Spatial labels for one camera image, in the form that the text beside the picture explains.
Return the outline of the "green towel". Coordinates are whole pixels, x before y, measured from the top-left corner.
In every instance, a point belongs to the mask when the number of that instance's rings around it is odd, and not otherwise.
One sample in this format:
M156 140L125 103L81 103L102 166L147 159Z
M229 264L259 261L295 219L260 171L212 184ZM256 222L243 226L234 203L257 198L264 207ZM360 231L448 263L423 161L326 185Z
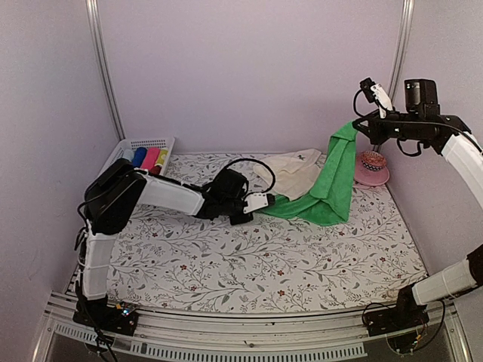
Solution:
M352 203L357 133L350 122L342 126L329 140L324 165L313 187L294 201L277 196L275 204L261 213L281 219L299 218L321 226L347 222Z

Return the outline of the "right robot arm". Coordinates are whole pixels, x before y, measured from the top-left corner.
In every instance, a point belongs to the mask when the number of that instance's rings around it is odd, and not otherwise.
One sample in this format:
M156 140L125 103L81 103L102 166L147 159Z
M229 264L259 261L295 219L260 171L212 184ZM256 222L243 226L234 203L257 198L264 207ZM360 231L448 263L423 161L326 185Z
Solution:
M390 139L398 145L414 141L417 150L414 157L424 149L432 149L458 173L475 202L482 202L482 149L467 125L456 115L424 115L423 113L387 112L380 117L372 112L353 121L352 126L363 133L371 144L379 146ZM463 209L457 200L462 187L450 185L437 167L429 167L428 177L417 176L403 164L392 166L389 191L410 222L409 206L420 206L428 211L435 208L435 219L444 222ZM463 260L414 283L406 291L409 299L394 307L390 322L395 328L405 329L418 319L418 305L474 290L482 285L482 249L471 252Z

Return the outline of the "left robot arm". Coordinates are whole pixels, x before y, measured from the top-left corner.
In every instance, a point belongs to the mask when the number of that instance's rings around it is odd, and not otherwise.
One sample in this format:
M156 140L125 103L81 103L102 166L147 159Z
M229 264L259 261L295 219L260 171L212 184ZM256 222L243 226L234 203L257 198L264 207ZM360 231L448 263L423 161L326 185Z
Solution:
M199 219L228 216L231 223L251 220L258 196L248 193L248 181L224 168L203 186L185 184L118 159L88 187L79 211L85 221L79 260L83 315L95 327L106 327L112 311L99 299L106 297L106 279L113 245L134 209L149 205Z

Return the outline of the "patterned small bowl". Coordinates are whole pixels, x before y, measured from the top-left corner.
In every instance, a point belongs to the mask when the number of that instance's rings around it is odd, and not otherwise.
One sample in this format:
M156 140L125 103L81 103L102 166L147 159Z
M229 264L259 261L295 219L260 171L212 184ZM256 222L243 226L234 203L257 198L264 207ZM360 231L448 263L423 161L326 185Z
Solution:
M365 151L360 154L361 163L369 171L378 172L387 165L386 158L375 151Z

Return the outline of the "pink plate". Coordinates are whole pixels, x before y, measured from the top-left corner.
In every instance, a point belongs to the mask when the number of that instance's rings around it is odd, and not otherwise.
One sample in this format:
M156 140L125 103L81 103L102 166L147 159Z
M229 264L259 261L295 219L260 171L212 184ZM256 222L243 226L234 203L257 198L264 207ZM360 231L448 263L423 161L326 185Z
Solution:
M390 173L387 167L372 171L367 169L360 158L355 161L354 180L364 186L382 186L389 181Z

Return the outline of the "floral tablecloth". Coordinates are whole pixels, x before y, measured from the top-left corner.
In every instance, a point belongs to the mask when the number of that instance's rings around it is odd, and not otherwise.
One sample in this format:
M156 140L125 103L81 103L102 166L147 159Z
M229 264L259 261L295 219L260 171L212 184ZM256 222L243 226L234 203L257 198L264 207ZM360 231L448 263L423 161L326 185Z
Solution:
M355 184L349 220L323 227L256 214L233 226L142 205L118 236L112 301L222 313L294 313L391 302L426 277L383 186Z

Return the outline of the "yellow-green dotted rolled towel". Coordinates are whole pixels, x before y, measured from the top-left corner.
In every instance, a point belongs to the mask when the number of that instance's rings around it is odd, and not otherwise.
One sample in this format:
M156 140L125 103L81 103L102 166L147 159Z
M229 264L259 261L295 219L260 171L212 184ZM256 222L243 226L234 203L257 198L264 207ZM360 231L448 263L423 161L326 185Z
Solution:
M160 149L158 157L155 161L154 167L152 168L152 172L156 175L159 175L164 167L166 156L168 155L168 149L163 148Z

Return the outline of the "white plastic basket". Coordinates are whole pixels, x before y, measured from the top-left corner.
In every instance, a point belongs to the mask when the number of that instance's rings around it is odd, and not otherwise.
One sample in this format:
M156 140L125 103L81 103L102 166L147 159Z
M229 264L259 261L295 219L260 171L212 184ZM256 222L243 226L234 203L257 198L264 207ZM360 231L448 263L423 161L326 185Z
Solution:
M134 154L138 148L145 148L149 150L151 148L157 148L165 150L166 155L161 163L160 175L164 176L167 172L170 162L171 153L175 144L175 137L150 137L149 139L124 139L117 143L109 157L104 162L98 175L102 174L107 168L109 168L115 161L122 158L126 149L130 149Z

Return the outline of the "dark blue rolled towel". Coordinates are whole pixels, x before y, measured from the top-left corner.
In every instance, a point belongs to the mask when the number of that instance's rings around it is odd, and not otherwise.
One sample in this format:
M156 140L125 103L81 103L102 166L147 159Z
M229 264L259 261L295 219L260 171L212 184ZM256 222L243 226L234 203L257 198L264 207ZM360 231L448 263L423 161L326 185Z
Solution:
M138 147L135 151L134 151L134 158L132 160L132 164L134 167L136 168L140 168L143 164L143 161L146 157L146 154L147 154L147 148L145 147Z

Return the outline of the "light blue rolled towel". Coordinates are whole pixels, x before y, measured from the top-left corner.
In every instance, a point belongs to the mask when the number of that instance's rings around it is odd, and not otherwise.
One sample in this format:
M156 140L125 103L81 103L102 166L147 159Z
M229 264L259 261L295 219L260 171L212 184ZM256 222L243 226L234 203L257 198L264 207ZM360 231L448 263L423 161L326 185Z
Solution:
M132 149L124 149L122 152L122 158L132 162L134 158L134 151Z

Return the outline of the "right aluminium frame post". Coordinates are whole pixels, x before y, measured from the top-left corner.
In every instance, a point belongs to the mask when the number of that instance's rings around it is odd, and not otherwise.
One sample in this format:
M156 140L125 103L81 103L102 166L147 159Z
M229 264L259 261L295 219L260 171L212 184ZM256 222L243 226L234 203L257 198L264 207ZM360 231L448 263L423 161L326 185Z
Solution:
M414 15L414 0L404 0L398 28L398 38L395 47L395 56L392 63L392 71L389 79L388 95L395 100L398 85L401 81L401 74L405 63L405 56L411 36L412 20Z

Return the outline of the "aluminium frame post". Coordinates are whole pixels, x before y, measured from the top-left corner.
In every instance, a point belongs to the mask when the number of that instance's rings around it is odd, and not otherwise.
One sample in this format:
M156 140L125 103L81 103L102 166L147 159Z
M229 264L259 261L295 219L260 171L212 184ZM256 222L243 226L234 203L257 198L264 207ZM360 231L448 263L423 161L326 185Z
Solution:
M412 20L414 15L414 0L404 0L398 28L398 38L395 47L395 56L392 63L392 71L389 79L388 95L395 100L398 85L401 81L401 74L405 63L405 56L411 36Z
M88 25L94 46L94 53L100 72L100 79L106 97L109 114L112 120L112 126L118 141L121 141L125 139L125 130L118 110L112 79L109 74L109 65L103 41L98 1L86 0L85 5L88 16Z

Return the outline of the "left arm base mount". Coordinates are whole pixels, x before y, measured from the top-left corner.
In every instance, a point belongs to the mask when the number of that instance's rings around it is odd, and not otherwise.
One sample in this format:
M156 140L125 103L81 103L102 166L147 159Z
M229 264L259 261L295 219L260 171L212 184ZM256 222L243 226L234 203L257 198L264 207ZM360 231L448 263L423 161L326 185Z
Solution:
M125 314L121 309L101 302L78 302L72 320L86 327L96 328L103 332L133 336L137 328L139 314L133 311Z

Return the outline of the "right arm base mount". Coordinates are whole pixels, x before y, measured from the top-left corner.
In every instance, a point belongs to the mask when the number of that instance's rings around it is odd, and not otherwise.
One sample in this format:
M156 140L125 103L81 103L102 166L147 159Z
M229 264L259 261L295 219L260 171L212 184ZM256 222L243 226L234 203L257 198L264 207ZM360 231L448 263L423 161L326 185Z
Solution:
M409 297L398 297L395 306L371 303L361 316L369 336L381 336L412 329L408 333L390 336L386 341L396 354L416 351L429 323L426 306L417 305Z

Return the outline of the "left aluminium frame post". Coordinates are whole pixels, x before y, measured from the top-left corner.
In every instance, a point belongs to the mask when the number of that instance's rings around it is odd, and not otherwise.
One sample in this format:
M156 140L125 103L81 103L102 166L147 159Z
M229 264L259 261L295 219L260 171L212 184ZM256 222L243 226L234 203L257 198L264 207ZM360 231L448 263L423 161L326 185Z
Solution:
M109 74L109 65L103 41L98 1L86 0L85 5L88 16L88 25L94 46L94 53L100 72L100 79L106 97L109 114L112 120L112 126L118 141L121 141L125 139L125 130L118 110L112 79Z

